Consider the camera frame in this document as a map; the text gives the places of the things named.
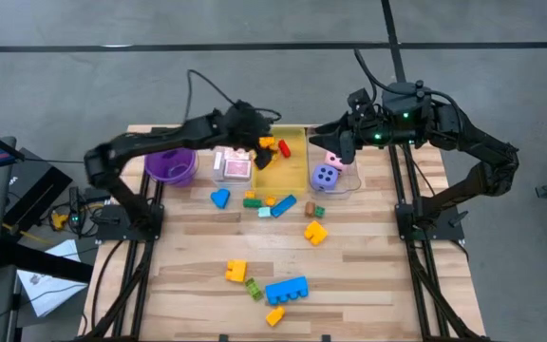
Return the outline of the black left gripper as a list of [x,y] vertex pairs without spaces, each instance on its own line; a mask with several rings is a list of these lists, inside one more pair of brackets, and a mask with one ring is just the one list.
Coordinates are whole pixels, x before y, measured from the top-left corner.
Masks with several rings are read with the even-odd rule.
[[[226,143],[231,147],[259,147],[260,139],[271,135],[273,120],[261,114],[251,104],[238,100],[223,116],[227,131]],[[266,168],[273,160],[269,148],[255,150],[254,163],[258,170]]]

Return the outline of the pink foam die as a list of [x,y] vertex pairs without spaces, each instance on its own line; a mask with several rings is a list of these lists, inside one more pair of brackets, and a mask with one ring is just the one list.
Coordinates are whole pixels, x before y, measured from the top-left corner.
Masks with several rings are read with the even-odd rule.
[[347,170],[348,165],[341,163],[341,159],[334,153],[328,151],[326,153],[324,163],[331,167],[334,167],[339,173],[344,173]]

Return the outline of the orange print card pack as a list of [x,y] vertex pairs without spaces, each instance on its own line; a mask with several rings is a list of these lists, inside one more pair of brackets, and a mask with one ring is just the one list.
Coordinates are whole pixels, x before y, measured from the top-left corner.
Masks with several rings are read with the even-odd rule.
[[231,147],[225,147],[223,149],[223,155],[225,160],[242,160],[249,161],[251,154],[243,149],[234,150]]

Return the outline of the pink backed card pack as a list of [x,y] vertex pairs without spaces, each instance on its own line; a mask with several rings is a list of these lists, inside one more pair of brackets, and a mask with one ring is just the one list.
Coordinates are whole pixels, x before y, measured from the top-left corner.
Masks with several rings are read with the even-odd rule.
[[246,180],[251,177],[252,164],[248,160],[226,160],[223,177]]

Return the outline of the purple foam die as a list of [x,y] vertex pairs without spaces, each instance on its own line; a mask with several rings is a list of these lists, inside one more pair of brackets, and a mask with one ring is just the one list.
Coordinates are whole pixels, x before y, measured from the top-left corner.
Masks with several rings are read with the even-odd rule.
[[332,191],[339,179],[339,171],[328,164],[318,164],[311,174],[311,186],[316,191]]

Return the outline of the large blue studded block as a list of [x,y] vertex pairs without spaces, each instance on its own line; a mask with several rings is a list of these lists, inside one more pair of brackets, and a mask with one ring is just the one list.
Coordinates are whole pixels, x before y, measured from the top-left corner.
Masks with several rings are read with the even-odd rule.
[[265,286],[268,303],[276,306],[309,295],[308,280],[299,276]]

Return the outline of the yellow translucent plastic bin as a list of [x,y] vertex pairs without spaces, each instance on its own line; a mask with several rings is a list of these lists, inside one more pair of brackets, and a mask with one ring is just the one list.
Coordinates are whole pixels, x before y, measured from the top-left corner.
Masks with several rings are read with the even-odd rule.
[[252,188],[259,197],[302,196],[308,186],[308,156],[306,129],[298,125],[275,125],[272,134],[290,148],[288,158],[280,155],[259,170],[253,165]]

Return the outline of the small clear plastic bin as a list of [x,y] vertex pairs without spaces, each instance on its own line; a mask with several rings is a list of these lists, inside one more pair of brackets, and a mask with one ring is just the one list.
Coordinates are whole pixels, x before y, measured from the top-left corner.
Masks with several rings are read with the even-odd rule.
[[[215,159],[215,154],[217,151],[221,151],[223,153],[224,146],[217,146],[213,151],[213,156]],[[246,180],[242,179],[228,179],[223,177],[223,171],[215,171],[212,168],[212,177],[213,181],[217,184],[218,187],[241,187],[241,188],[250,188],[251,187],[251,181],[252,181],[252,171],[251,171],[251,177]]]

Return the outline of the blue flat long brick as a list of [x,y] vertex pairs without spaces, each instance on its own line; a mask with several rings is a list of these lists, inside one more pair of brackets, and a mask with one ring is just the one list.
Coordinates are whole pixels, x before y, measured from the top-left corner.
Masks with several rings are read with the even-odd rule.
[[271,208],[271,215],[274,218],[279,218],[290,208],[292,208],[296,203],[296,197],[294,195],[288,195],[286,198],[284,198],[282,201],[280,201],[278,204]]

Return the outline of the blue heart toy block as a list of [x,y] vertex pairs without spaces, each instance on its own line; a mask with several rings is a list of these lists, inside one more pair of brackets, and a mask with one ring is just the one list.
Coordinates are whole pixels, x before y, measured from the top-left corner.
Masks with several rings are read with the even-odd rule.
[[228,189],[220,188],[210,195],[210,199],[218,209],[227,207],[231,192]]

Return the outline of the purple plastic bucket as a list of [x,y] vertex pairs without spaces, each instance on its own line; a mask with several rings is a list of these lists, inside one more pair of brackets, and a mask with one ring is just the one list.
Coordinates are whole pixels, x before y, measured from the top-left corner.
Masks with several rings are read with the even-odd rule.
[[144,169],[155,181],[176,187],[189,186],[198,171],[198,155],[187,148],[152,153],[145,157]]

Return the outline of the lime green toy brick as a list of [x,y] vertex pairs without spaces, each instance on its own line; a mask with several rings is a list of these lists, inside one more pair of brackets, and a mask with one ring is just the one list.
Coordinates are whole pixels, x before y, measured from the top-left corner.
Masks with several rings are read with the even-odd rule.
[[244,282],[244,285],[247,289],[247,292],[248,294],[250,295],[250,297],[254,300],[254,301],[258,301],[260,299],[263,298],[263,293],[262,291],[260,290],[258,284],[256,283],[256,281],[251,277],[251,278],[248,278],[245,282]]

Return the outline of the black power strip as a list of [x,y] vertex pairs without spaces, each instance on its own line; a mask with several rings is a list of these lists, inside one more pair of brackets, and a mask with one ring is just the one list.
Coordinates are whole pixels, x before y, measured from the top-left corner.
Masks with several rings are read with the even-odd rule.
[[76,186],[70,187],[68,190],[69,196],[69,213],[68,213],[68,227],[71,232],[79,236],[81,234],[82,216],[81,206],[79,199],[79,189]]

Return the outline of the black computer case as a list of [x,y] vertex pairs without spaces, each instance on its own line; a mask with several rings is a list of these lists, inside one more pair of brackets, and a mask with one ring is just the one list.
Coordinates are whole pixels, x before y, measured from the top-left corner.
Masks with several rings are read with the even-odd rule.
[[26,158],[11,168],[9,201],[3,222],[27,231],[40,222],[48,208],[71,184],[72,179],[26,148],[21,148],[20,152]]

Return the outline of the large clear handled bin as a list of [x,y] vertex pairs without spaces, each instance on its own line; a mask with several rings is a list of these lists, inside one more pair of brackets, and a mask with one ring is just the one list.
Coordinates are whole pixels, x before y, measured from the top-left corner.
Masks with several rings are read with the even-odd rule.
[[313,169],[318,164],[325,164],[324,159],[328,150],[307,142],[308,155],[308,179],[311,187],[312,196],[316,199],[326,200],[344,200],[347,199],[355,190],[361,186],[361,180],[358,176],[357,164],[354,161],[348,164],[347,170],[344,173],[339,173],[339,179],[336,187],[332,191],[316,191],[311,186],[311,174]]

